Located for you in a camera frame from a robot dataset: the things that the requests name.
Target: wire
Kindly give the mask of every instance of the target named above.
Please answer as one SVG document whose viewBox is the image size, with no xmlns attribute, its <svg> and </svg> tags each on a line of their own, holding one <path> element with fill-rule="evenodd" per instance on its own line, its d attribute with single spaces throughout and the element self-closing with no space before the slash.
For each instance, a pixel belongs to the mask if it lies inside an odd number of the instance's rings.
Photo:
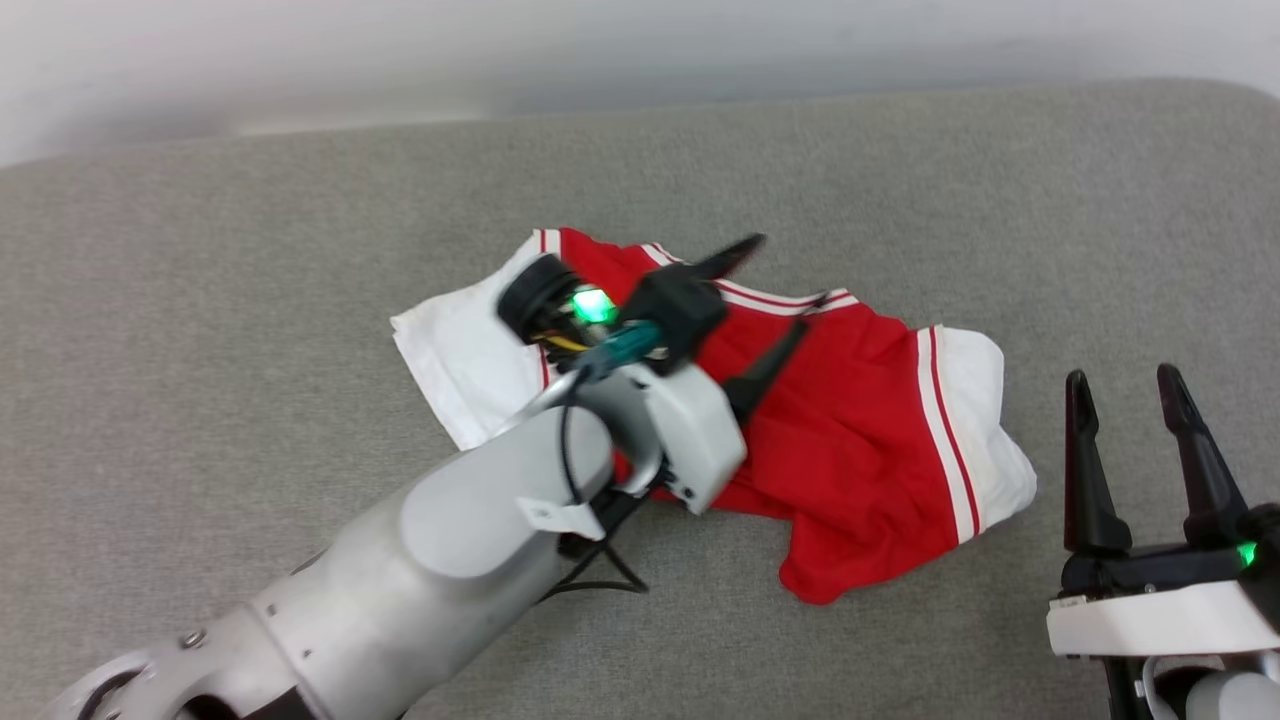
<svg viewBox="0 0 1280 720">
<path fill-rule="evenodd" d="M 568 484 L 568 495 L 573 498 L 575 505 L 582 505 L 582 491 L 577 488 L 577 482 L 573 479 L 573 466 L 568 457 L 568 419 L 572 415 L 571 410 L 577 402 L 577 391 L 586 380 L 586 375 L 579 372 L 570 383 L 568 389 L 564 391 L 564 400 L 561 405 L 561 427 L 559 427 L 559 455 L 561 455 L 561 469 L 564 474 L 564 482 Z M 609 564 L 613 565 L 617 571 L 627 579 L 626 583 L 620 583 L 616 580 L 584 580 L 575 583 L 573 580 L 581 575 L 591 562 L 604 553 Z M 605 537 L 600 542 L 595 543 L 594 547 L 568 571 L 567 575 L 561 578 L 556 585 L 547 591 L 547 594 L 541 597 L 538 602 L 543 602 L 549 597 L 554 597 L 566 592 L 576 591 L 590 591 L 590 589 L 611 589 L 611 591 L 623 591 L 634 593 L 646 593 L 649 592 L 649 585 L 640 579 L 640 575 L 635 573 L 618 555 L 618 551 L 613 550 L 609 544 L 609 538 Z"/>
<path fill-rule="evenodd" d="M 561 337 L 558 334 L 539 334 L 534 336 L 534 340 L 545 340 L 547 342 L 554 345 L 556 347 L 559 347 L 562 350 L 568 350 L 570 352 L 586 352 L 588 350 L 590 350 L 590 347 L 580 342 L 573 342 L 572 340 L 567 337 Z"/>
</svg>

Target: yellow wire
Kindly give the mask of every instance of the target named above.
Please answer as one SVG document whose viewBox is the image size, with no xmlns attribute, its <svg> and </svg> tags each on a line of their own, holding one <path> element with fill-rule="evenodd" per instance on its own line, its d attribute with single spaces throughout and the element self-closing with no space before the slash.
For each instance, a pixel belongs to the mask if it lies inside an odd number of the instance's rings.
<svg viewBox="0 0 1280 720">
<path fill-rule="evenodd" d="M 545 340 L 547 342 L 557 347 L 563 347 L 564 350 L 568 350 L 571 352 L 586 352 L 589 350 L 589 347 L 586 347 L 585 345 L 580 345 L 566 337 L 548 334 L 548 336 L 541 336 L 538 340 Z"/>
</svg>

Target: white wall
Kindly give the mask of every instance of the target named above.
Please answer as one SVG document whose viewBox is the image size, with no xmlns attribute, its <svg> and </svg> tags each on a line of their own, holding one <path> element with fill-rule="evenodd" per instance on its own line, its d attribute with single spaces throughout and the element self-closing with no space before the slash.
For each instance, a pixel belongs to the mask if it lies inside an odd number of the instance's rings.
<svg viewBox="0 0 1280 720">
<path fill-rule="evenodd" d="M 147 140 L 1146 74 L 1280 0 L 0 0 L 0 165 Z"/>
</svg>

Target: metal screw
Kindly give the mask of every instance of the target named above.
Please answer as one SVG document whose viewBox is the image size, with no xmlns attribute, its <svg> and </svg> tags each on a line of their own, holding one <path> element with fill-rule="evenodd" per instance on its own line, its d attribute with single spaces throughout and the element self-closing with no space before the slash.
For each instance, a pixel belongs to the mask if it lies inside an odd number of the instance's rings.
<svg viewBox="0 0 1280 720">
<path fill-rule="evenodd" d="M 178 647 L 180 647 L 182 650 L 191 650 L 193 647 L 198 647 L 200 643 L 205 642 L 205 637 L 206 634 L 204 628 L 196 630 L 195 633 L 187 633 L 186 635 L 182 637 L 180 641 L 178 641 Z"/>
</svg>

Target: red fabric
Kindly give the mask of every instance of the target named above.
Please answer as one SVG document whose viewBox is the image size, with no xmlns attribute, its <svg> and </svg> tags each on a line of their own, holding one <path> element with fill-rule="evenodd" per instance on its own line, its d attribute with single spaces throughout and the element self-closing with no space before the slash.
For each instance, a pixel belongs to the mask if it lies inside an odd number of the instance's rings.
<svg viewBox="0 0 1280 720">
<path fill-rule="evenodd" d="M 658 265 L 641 246 L 570 228 L 561 256 L 618 304 Z M 730 304 L 698 364 L 717 380 L 737 374 L 791 320 Z M 748 425 L 746 461 L 714 507 L 791 520 L 780 578 L 806 602 L 832 602 L 957 544 L 918 361 L 916 333 L 900 320 L 861 304 L 824 311 Z"/>
</svg>

